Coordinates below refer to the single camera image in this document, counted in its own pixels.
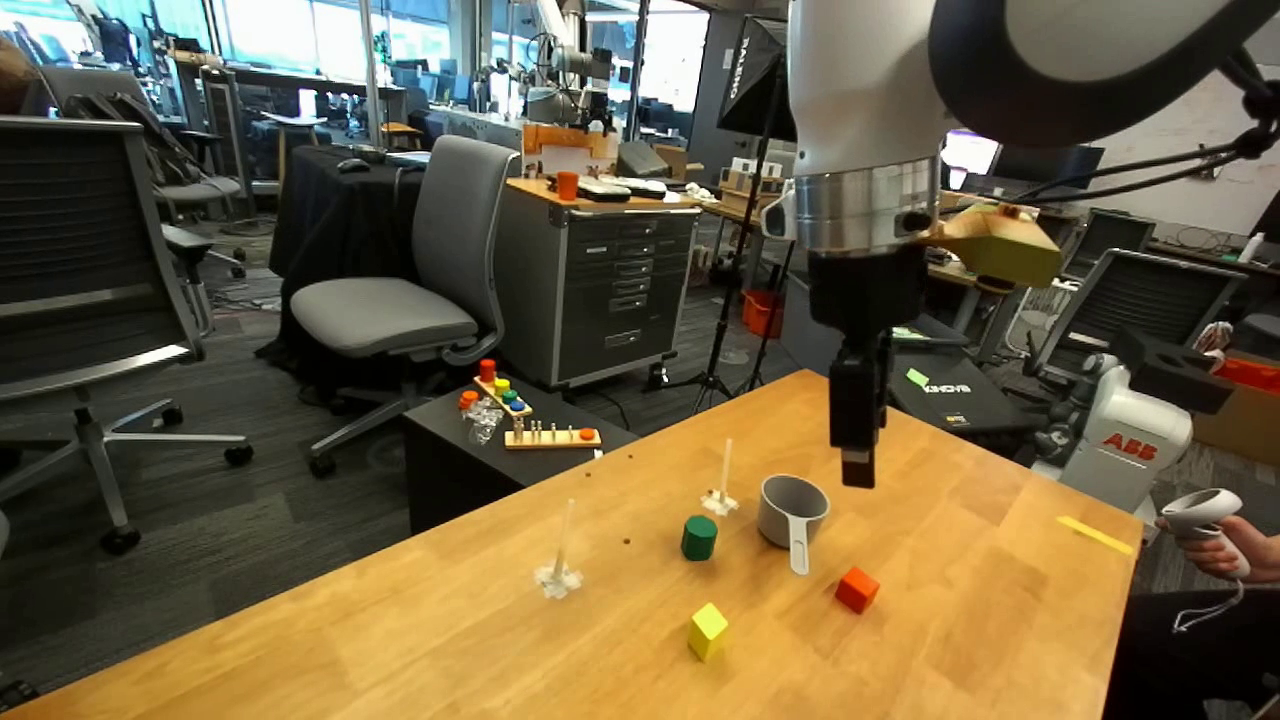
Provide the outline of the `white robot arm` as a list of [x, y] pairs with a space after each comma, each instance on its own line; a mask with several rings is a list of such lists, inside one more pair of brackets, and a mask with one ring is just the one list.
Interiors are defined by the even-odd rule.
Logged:
[[787, 0], [790, 227], [840, 334], [828, 439], [874, 482], [891, 328], [910, 321], [952, 128], [1014, 147], [1124, 132], [1211, 73], [1274, 0]]

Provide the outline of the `white ABB robot base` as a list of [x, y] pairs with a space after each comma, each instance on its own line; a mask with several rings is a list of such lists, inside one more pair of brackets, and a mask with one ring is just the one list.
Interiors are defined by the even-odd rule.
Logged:
[[1190, 415], [1172, 399], [1135, 392], [1132, 371], [1115, 356], [1102, 356], [1082, 434], [1059, 482], [1090, 500], [1135, 512], [1189, 445]]

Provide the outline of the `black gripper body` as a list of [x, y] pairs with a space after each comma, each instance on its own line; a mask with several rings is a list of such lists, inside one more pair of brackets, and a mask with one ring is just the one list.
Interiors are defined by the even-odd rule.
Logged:
[[870, 454], [884, 426], [891, 328], [918, 314], [925, 249], [844, 258], [811, 252], [811, 321], [840, 334], [828, 367], [828, 434], [844, 454]]

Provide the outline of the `operator hand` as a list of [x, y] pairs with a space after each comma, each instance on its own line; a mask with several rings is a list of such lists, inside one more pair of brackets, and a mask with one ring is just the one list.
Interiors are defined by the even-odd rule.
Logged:
[[1280, 586], [1280, 538], [1260, 532], [1244, 517], [1222, 517], [1220, 532], [1189, 541], [1184, 558], [1206, 578]]

